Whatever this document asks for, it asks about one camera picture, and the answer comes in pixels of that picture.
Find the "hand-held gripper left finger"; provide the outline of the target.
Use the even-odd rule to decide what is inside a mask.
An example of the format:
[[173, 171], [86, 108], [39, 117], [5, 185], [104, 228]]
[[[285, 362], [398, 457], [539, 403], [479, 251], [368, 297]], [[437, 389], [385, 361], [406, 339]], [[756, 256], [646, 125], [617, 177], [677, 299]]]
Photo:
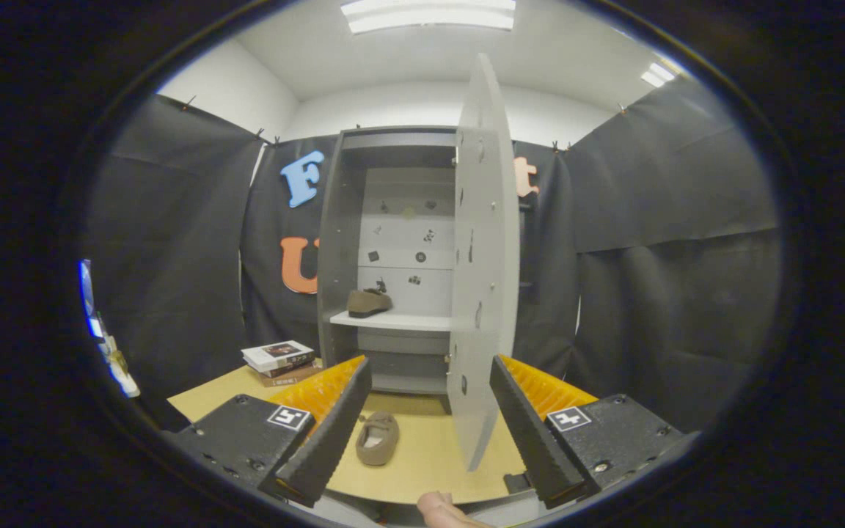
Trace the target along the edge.
[[267, 399], [237, 394], [167, 438], [229, 481], [312, 507], [334, 474], [372, 387], [354, 357]]

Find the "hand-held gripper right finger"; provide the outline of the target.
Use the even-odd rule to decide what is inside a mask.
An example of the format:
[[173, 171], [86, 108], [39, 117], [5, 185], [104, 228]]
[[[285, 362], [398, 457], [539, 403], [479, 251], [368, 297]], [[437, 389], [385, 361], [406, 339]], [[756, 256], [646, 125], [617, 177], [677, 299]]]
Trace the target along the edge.
[[616, 487], [691, 439], [630, 395], [597, 398], [509, 356], [493, 358], [490, 387], [547, 507]]

